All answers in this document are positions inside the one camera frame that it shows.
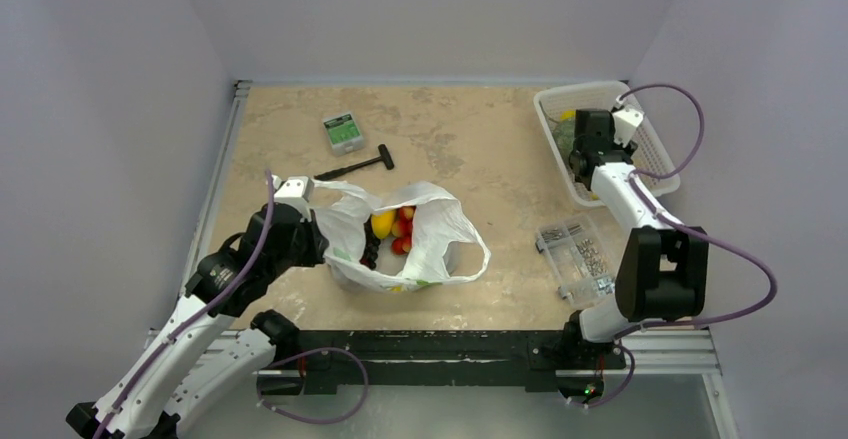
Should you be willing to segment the red fake cherry bunch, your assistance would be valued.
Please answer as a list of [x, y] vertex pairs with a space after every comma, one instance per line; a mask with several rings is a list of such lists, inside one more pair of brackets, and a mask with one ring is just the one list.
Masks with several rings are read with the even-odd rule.
[[397, 210], [396, 222], [392, 228], [394, 240], [391, 244], [392, 252], [396, 255], [406, 255], [412, 249], [413, 219], [415, 206], [404, 206]]

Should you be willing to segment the white plastic shopping bag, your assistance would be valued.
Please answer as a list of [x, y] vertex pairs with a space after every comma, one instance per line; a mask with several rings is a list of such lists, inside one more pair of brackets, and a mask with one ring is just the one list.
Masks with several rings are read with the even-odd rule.
[[[317, 225], [328, 241], [324, 253], [336, 282], [379, 293], [412, 292], [440, 285], [459, 285], [479, 279], [488, 269], [491, 250], [465, 215], [458, 198], [429, 182], [416, 182], [385, 197], [375, 196], [346, 181], [315, 182], [317, 189], [337, 191], [341, 198], [327, 207], [314, 208]], [[370, 269], [360, 263], [365, 252], [364, 223], [372, 215], [413, 206], [411, 251], [397, 273]], [[449, 252], [458, 243], [474, 244], [482, 251], [479, 269], [470, 275], [448, 271]]]

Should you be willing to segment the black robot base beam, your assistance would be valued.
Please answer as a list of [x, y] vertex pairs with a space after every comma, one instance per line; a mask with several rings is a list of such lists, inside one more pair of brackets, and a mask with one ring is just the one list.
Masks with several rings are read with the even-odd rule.
[[341, 386], [521, 387], [588, 401], [626, 362], [613, 345], [575, 356], [555, 330], [301, 330], [274, 310], [249, 327], [269, 336], [257, 381], [269, 395], [329, 395]]

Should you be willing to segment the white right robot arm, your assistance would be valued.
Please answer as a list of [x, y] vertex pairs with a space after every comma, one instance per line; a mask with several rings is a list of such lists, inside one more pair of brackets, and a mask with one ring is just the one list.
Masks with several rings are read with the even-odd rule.
[[573, 313], [563, 328], [561, 351], [576, 366], [631, 327], [654, 320], [661, 325], [702, 312], [709, 246], [662, 218], [660, 203], [643, 184], [629, 139], [641, 122], [638, 111], [579, 109], [568, 167], [575, 179], [607, 206], [627, 233], [614, 292]]

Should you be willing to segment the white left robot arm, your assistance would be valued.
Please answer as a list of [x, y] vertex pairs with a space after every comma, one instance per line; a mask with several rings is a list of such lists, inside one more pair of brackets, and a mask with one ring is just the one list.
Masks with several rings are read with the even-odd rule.
[[203, 258], [154, 343], [109, 392], [75, 404], [65, 421], [81, 438], [142, 438], [207, 347], [291, 267], [322, 263], [326, 247], [302, 199], [277, 199]]

